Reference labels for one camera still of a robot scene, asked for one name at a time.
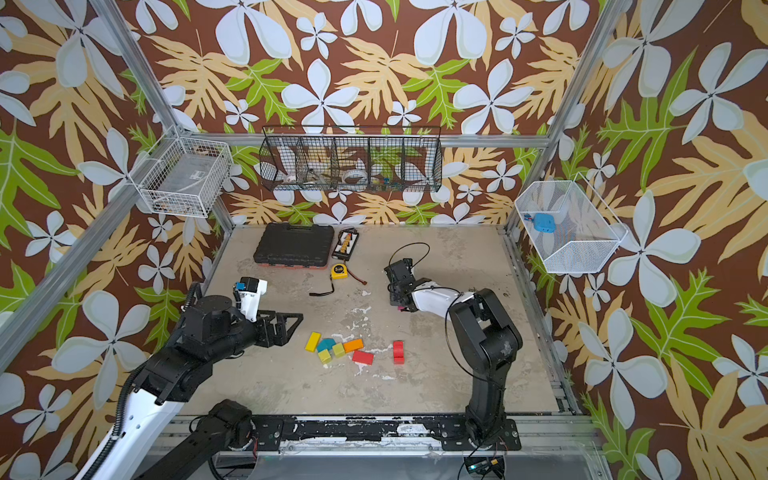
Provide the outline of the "red arch block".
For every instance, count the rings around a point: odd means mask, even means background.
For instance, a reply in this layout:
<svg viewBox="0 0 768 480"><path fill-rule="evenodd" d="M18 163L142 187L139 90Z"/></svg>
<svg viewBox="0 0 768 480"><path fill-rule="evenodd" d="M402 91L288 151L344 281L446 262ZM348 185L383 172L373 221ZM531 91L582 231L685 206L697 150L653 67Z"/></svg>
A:
<svg viewBox="0 0 768 480"><path fill-rule="evenodd" d="M396 365L402 365L405 363L404 343L402 341L394 341L392 343L393 349L393 362Z"/></svg>

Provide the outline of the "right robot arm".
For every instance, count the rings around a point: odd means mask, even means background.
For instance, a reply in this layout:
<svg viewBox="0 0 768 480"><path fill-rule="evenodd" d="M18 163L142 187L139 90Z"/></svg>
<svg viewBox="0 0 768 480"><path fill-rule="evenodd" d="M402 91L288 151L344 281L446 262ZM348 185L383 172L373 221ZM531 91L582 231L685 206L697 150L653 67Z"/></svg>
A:
<svg viewBox="0 0 768 480"><path fill-rule="evenodd" d="M518 328L490 289L463 292L414 275L415 263L404 258L387 265L390 304L401 311L426 312L452 327L464 359L460 367L472 378L465 409L465 429L475 446L504 435L504 396L509 370L523 346Z"/></svg>

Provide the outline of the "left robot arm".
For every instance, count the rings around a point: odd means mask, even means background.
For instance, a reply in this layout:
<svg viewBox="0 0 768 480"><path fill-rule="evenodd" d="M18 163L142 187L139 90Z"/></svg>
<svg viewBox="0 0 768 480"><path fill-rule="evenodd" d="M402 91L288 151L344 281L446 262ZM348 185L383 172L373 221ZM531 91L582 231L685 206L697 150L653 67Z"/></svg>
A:
<svg viewBox="0 0 768 480"><path fill-rule="evenodd" d="M284 346L301 313L262 310L267 284L252 277L235 283L229 297L205 296L194 284L168 342L134 369L120 390L112 429L78 473L80 479L187 479L225 450L257 443L253 414L223 400L192 432L147 470L139 469L166 426L211 378L216 363L256 346Z"/></svg>

